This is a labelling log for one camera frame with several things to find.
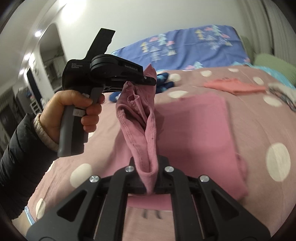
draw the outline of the metal bolt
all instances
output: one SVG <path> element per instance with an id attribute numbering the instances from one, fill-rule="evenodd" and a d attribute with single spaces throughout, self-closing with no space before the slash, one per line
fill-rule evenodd
<path id="1" fill-rule="evenodd" d="M 126 167 L 126 172 L 133 172 L 135 168 L 133 166 L 127 166 Z"/>
<path id="2" fill-rule="evenodd" d="M 207 175 L 202 175 L 202 176 L 200 176 L 200 180 L 203 183 L 207 183 L 210 180 L 210 178 Z"/>
<path id="3" fill-rule="evenodd" d="M 97 183 L 99 180 L 100 180 L 100 177 L 97 176 L 97 175 L 91 176 L 91 177 L 89 178 L 89 181 L 90 181 L 91 183 Z"/>
<path id="4" fill-rule="evenodd" d="M 165 167 L 165 171 L 166 172 L 173 172 L 174 171 L 174 168 L 171 167 L 171 166 L 167 166 L 167 167 Z"/>

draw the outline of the green pillow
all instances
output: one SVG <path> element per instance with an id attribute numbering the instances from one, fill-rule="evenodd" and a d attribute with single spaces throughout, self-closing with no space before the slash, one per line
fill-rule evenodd
<path id="1" fill-rule="evenodd" d="M 296 85 L 296 67 L 282 59 L 270 54 L 261 53 L 256 55 L 253 65 L 266 66 L 275 69 L 282 73 L 292 85 Z"/>
<path id="2" fill-rule="evenodd" d="M 255 55 L 254 49 L 253 49 L 253 47 L 252 47 L 252 45 L 251 45 L 251 43 L 250 43 L 250 41 L 249 41 L 249 39 L 247 37 L 240 36 L 240 39 L 242 41 L 242 45 L 243 45 L 247 55 L 249 56 L 250 62 L 252 64 L 253 61 L 254 61 L 254 55 Z"/>

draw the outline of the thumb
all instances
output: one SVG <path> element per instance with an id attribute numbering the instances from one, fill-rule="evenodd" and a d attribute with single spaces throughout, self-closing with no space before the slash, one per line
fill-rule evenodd
<path id="1" fill-rule="evenodd" d="M 57 104 L 74 105 L 76 107 L 88 107 L 93 103 L 93 100 L 85 97 L 80 92 L 75 90 L 59 91 L 56 93 L 55 101 Z"/>

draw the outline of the pink cloth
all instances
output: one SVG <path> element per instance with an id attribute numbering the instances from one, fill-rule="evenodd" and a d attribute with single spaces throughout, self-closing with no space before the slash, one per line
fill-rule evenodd
<path id="1" fill-rule="evenodd" d="M 157 78 L 151 65 L 145 69 L 144 75 Z M 116 103 L 121 130 L 147 194 L 152 194 L 158 173 L 154 96 L 155 86 L 135 86 L 126 82 Z"/>
<path id="2" fill-rule="evenodd" d="M 246 94 L 258 93 L 258 92 L 265 93 L 265 90 L 266 90 L 265 86 L 243 83 L 235 78 L 212 80 L 210 82 L 204 83 L 203 86 L 206 88 L 211 88 L 215 90 L 226 91 L 233 95 L 246 95 Z"/>
<path id="3" fill-rule="evenodd" d="M 186 175 L 208 175 L 236 200 L 247 195 L 247 167 L 235 152 L 224 98 L 213 93 L 155 107 L 157 153 Z M 129 206 L 171 210 L 170 195 L 130 196 Z"/>

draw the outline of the sleeve cuff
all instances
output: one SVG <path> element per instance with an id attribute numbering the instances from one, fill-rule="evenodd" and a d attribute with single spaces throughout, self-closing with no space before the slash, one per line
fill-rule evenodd
<path id="1" fill-rule="evenodd" d="M 59 145 L 57 143 L 55 143 L 49 136 L 48 134 L 44 131 L 44 129 L 42 128 L 41 124 L 40 124 L 40 117 L 41 113 L 39 113 L 35 119 L 34 119 L 34 129 L 38 135 L 38 137 L 40 138 L 40 140 L 52 151 L 58 151 L 59 149 Z"/>

